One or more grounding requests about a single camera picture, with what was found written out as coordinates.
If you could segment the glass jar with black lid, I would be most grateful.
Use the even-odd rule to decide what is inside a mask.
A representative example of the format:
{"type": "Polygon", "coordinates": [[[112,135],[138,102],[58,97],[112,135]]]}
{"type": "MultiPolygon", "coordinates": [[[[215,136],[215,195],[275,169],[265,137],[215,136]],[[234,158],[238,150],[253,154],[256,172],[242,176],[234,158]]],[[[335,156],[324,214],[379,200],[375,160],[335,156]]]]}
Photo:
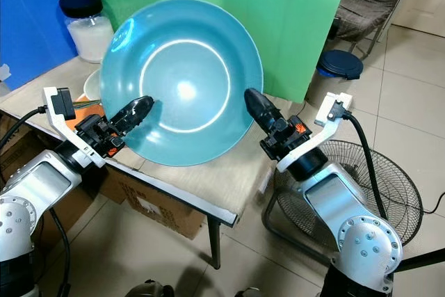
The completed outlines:
{"type": "Polygon", "coordinates": [[[101,64],[114,36],[111,21],[103,14],[103,1],[58,0],[58,7],[79,58],[101,64]]]}

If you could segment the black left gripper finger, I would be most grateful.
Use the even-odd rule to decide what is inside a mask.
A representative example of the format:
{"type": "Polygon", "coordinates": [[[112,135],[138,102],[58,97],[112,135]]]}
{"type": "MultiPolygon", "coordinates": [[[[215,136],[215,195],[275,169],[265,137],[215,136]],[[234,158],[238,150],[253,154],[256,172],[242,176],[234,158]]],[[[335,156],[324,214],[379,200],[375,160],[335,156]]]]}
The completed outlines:
{"type": "Polygon", "coordinates": [[[133,131],[146,117],[155,103],[150,96],[137,97],[111,117],[111,128],[125,136],[133,131]]]}

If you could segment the black floor fan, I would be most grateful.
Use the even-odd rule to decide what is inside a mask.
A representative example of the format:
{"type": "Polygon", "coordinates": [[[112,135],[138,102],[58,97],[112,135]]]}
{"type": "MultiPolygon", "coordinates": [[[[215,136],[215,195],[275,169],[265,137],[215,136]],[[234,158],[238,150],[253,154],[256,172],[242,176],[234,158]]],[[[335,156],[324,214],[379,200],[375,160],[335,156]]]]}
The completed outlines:
{"type": "MultiPolygon", "coordinates": [[[[366,201],[369,202],[369,210],[378,214],[379,210],[374,201],[374,192],[371,188],[362,145],[331,139],[321,145],[321,151],[331,161],[336,161],[344,167],[344,170],[359,183],[366,201]]],[[[382,205],[387,211],[391,226],[395,228],[401,242],[406,246],[419,233],[425,214],[419,190],[407,173],[388,157],[372,151],[372,163],[374,163],[378,180],[378,190],[382,196],[382,205]]],[[[336,239],[331,236],[324,222],[316,217],[314,210],[309,207],[305,199],[291,191],[296,185],[298,183],[290,173],[278,172],[275,174],[273,197],[263,213],[264,227],[270,233],[289,242],[290,246],[311,256],[315,261],[324,262],[325,256],[337,249],[336,239]],[[301,241],[295,233],[278,230],[271,224],[271,212],[276,207],[281,209],[285,218],[299,233],[309,239],[309,242],[301,241]]]]}

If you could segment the orange plate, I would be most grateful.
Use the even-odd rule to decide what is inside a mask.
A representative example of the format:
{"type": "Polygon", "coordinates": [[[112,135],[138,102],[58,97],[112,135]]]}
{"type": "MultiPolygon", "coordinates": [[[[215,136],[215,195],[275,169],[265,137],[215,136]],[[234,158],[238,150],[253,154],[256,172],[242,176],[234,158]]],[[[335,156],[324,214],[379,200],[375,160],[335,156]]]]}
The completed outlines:
{"type": "Polygon", "coordinates": [[[105,115],[102,105],[93,104],[91,106],[79,107],[79,109],[75,109],[75,119],[66,121],[66,125],[72,129],[72,131],[76,131],[75,127],[89,115],[105,115]]]}

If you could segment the black metal table leg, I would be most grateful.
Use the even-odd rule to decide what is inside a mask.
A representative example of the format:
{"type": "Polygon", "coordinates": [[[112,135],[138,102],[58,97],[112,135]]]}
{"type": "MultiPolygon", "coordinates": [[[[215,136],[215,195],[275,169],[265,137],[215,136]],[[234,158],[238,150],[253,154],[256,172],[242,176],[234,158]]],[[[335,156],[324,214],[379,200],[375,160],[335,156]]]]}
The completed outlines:
{"type": "Polygon", "coordinates": [[[209,240],[211,246],[211,259],[209,264],[214,269],[220,269],[220,221],[209,218],[209,240]]]}

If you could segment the dark blue round lid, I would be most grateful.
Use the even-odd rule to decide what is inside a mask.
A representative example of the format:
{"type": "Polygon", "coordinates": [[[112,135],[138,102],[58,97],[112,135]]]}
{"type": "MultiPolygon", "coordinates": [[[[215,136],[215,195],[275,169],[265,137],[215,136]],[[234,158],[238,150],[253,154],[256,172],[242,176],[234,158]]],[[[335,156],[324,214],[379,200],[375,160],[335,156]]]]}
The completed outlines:
{"type": "Polygon", "coordinates": [[[356,80],[364,71],[363,62],[358,56],[346,50],[331,49],[321,53],[316,70],[322,77],[339,77],[356,80]]]}

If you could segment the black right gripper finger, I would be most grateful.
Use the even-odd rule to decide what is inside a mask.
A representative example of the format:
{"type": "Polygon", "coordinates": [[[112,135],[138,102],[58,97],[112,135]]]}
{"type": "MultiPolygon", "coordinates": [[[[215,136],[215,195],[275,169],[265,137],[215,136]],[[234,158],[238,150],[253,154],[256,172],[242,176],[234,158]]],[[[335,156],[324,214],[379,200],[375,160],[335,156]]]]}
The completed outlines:
{"type": "Polygon", "coordinates": [[[247,88],[244,99],[249,115],[265,133],[275,133],[286,128],[286,119],[280,110],[261,91],[247,88]]]}

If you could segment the large blue plate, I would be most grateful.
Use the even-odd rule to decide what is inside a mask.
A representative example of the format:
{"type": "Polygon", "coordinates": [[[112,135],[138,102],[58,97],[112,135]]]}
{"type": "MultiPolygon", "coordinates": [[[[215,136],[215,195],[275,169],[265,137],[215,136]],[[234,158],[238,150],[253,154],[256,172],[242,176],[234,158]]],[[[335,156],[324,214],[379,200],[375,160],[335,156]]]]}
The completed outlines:
{"type": "Polygon", "coordinates": [[[232,150],[254,125],[244,92],[264,88],[247,28],[203,0],[162,0],[134,12],[115,32],[99,78],[109,115],[152,97],[125,143],[162,166],[198,166],[232,150]]]}

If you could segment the printed cardboard box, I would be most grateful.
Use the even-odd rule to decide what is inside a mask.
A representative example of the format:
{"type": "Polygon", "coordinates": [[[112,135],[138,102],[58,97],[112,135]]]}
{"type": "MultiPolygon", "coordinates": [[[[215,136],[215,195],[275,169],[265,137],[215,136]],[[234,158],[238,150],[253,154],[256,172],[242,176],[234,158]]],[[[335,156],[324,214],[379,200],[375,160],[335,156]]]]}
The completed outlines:
{"type": "Polygon", "coordinates": [[[43,150],[45,146],[38,139],[25,138],[12,145],[6,153],[1,155],[0,173],[3,183],[8,183],[10,176],[16,173],[16,170],[43,150]]]}

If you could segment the blue board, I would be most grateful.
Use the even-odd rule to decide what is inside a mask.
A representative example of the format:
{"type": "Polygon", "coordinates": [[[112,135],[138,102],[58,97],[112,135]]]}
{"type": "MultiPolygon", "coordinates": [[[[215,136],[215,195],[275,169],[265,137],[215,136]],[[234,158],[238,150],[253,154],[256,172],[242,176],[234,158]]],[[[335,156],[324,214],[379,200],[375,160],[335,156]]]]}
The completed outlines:
{"type": "Polygon", "coordinates": [[[0,63],[10,90],[75,58],[58,0],[0,0],[0,63]]]}

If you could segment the white bowl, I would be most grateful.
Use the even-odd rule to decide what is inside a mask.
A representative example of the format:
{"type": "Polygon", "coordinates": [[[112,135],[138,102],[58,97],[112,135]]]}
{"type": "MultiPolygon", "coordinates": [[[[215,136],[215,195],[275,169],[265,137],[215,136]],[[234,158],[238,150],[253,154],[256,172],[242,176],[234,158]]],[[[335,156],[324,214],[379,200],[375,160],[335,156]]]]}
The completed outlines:
{"type": "Polygon", "coordinates": [[[83,94],[87,100],[101,100],[101,69],[88,75],[83,84],[83,94]]]}

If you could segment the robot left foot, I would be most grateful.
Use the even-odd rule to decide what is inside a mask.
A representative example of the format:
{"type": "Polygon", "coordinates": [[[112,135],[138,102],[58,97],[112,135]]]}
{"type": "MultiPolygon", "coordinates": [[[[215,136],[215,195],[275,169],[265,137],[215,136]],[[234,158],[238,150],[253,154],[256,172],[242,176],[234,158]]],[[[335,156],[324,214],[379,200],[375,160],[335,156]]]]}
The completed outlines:
{"type": "Polygon", "coordinates": [[[175,297],[174,287],[152,279],[131,288],[124,297],[175,297]]]}

